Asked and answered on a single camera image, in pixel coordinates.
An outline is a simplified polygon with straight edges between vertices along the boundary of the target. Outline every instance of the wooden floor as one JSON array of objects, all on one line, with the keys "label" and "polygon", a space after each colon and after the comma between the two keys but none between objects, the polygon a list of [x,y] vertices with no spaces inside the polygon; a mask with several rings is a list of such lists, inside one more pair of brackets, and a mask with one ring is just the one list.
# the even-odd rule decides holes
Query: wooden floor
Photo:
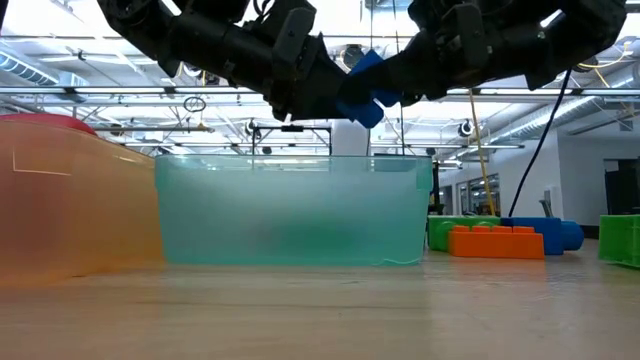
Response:
[{"label": "wooden floor", "polygon": [[0,359],[640,359],[640,271],[546,262],[181,268],[0,291]]}]

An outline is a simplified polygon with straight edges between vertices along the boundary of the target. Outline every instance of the blue block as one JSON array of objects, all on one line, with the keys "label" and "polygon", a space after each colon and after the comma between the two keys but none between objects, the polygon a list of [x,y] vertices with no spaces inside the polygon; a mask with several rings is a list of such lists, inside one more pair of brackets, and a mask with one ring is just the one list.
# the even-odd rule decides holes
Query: blue block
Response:
[{"label": "blue block", "polygon": [[502,218],[503,226],[528,226],[544,237],[545,255],[562,255],[562,221],[558,218]]},{"label": "blue block", "polygon": [[565,251],[577,251],[584,243],[584,231],[574,221],[562,222],[562,243]]},{"label": "blue block", "polygon": [[[370,66],[382,62],[383,59],[375,51],[370,50],[357,64],[351,69],[350,74],[359,73]],[[371,93],[371,101],[366,105],[347,106],[342,102],[337,103],[337,108],[345,116],[351,120],[357,120],[367,129],[373,129],[384,117],[384,111],[373,99],[377,99],[386,107],[397,104],[402,98],[400,93],[391,93],[388,91],[375,90]]]}]

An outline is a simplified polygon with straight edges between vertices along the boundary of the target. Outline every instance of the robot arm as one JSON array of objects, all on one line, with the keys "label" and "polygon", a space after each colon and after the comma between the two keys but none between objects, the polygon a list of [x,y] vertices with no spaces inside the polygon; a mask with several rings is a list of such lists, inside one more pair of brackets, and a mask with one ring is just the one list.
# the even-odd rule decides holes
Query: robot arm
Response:
[{"label": "robot arm", "polygon": [[408,105],[516,75],[535,89],[610,47],[626,19],[625,0],[414,0],[409,15],[420,31],[409,45],[347,76],[322,36],[308,35],[315,8],[306,0],[275,0],[268,16],[242,27],[235,23],[249,0],[177,0],[179,16],[160,0],[98,1],[109,24],[167,74],[181,61],[195,65],[263,94],[280,120],[341,118],[337,100],[365,104],[372,90],[402,93]]},{"label": "robot arm", "polygon": [[184,61],[263,94],[277,119],[343,117],[336,94],[347,75],[322,37],[308,35],[316,9],[306,0],[276,0],[242,27],[249,0],[174,2],[179,16],[160,0],[98,1],[109,25],[169,76]]},{"label": "robot arm", "polygon": [[625,0],[414,0],[409,15],[418,34],[350,77],[344,101],[366,103],[378,89],[403,93],[407,105],[517,75],[534,90],[613,45],[626,20]]}]

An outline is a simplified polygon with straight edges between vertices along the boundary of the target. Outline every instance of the blue cylinder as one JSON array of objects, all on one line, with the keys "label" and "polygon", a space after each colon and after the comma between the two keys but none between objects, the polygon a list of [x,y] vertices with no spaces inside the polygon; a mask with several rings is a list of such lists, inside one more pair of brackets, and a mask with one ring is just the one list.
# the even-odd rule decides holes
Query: blue cylinder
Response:
[{"label": "blue cylinder", "polygon": [[562,222],[562,244],[565,251],[577,251],[584,242],[584,232],[574,221]]}]

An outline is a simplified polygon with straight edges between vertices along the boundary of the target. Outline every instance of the ceiling light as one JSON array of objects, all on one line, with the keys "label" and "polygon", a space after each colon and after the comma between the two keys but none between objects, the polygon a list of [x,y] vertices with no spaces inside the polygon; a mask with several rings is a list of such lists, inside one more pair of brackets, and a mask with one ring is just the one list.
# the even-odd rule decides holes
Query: ceiling light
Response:
[{"label": "ceiling light", "polygon": [[[433,148],[433,149],[462,149],[462,145],[452,144],[405,144],[407,148],[421,149],[421,148]],[[385,144],[385,143],[371,143],[372,148],[401,148],[402,144]]]},{"label": "ceiling light", "polygon": [[469,90],[467,89],[451,89],[447,91],[447,95],[467,95]]},{"label": "ceiling light", "polygon": [[75,88],[78,94],[164,94],[161,87],[78,87]]},{"label": "ceiling light", "polygon": [[554,12],[553,14],[551,14],[548,18],[542,20],[540,22],[540,26],[542,26],[543,28],[547,28],[549,27],[549,25],[551,25],[551,23],[553,22],[553,20],[555,20],[558,16],[562,15],[563,12],[562,10],[556,10],[556,12]]},{"label": "ceiling light", "polygon": [[189,86],[175,88],[177,93],[181,94],[254,94],[255,91],[247,88],[234,88],[231,86]]},{"label": "ceiling light", "polygon": [[[486,145],[486,146],[482,146],[483,149],[494,149],[494,150],[500,150],[500,149],[524,149],[524,145]],[[477,151],[478,148],[474,147],[472,149],[473,151]]]},{"label": "ceiling light", "polygon": [[176,83],[175,83],[175,82],[173,82],[173,80],[171,80],[171,79],[169,79],[169,78],[162,78],[162,79],[160,79],[160,80],[162,80],[162,81],[164,81],[164,82],[168,82],[169,84],[171,84],[171,85],[173,85],[173,86],[176,86]]},{"label": "ceiling light", "polygon": [[173,2],[173,0],[160,0],[162,4],[173,14],[173,16],[180,16],[182,10]]},{"label": "ceiling light", "polygon": [[439,161],[440,164],[446,164],[446,165],[461,165],[462,162],[458,161],[458,160],[441,160]]},{"label": "ceiling light", "polygon": [[598,90],[583,90],[582,95],[591,95],[591,96],[636,96],[640,95],[640,90],[637,89],[598,89]]},{"label": "ceiling light", "polygon": [[120,143],[119,145],[124,145],[127,147],[177,146],[177,144],[174,143]]},{"label": "ceiling light", "polygon": [[[571,89],[565,90],[565,94],[571,93]],[[482,89],[482,95],[560,95],[560,89]]]},{"label": "ceiling light", "polygon": [[0,94],[64,94],[60,87],[0,87]]}]

